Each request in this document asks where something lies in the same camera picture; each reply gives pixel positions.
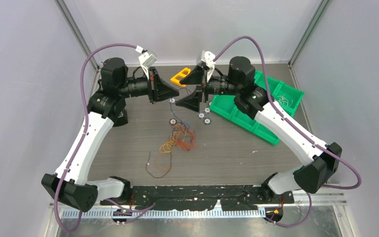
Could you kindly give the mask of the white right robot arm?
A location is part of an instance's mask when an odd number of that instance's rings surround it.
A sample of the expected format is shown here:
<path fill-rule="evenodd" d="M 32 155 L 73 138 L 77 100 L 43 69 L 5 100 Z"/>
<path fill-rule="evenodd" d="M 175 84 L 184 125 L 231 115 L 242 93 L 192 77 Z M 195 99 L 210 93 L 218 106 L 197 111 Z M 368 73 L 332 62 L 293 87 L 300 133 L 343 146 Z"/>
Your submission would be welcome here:
<path fill-rule="evenodd" d="M 233 95 L 236 107 L 275 134 L 302 164 L 265 180 L 264 200 L 276 202 L 282 193 L 299 189 L 316 193 L 336 172 L 339 161 L 332 155 L 341 155 L 341 146 L 313 138 L 278 102 L 268 97 L 267 91 L 255 84 L 256 69 L 248 58 L 233 57 L 227 75 L 215 77 L 212 75 L 214 71 L 214 63 L 199 62 L 180 80 L 180 84 L 195 85 L 195 91 L 176 101 L 176 105 L 199 112 L 201 100 L 206 100 L 209 95 Z"/>

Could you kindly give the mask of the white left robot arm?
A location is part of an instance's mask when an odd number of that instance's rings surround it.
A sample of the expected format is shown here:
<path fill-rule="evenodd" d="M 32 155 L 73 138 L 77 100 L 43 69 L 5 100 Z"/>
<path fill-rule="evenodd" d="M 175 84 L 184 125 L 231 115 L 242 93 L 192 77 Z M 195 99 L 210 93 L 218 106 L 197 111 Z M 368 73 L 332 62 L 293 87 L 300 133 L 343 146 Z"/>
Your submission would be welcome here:
<path fill-rule="evenodd" d="M 118 57 L 103 62 L 98 90 L 85 103 L 82 129 L 66 158 L 53 174 L 44 174 L 41 184 L 55 203 L 62 203 L 81 212 L 95 203 L 112 199 L 127 204 L 132 197 L 130 181 L 111 176 L 106 180 L 89 181 L 88 173 L 108 132 L 126 125 L 126 99 L 147 96 L 151 103 L 179 96 L 177 88 L 163 80 L 153 66 L 141 77 L 128 76 L 128 67 Z"/>

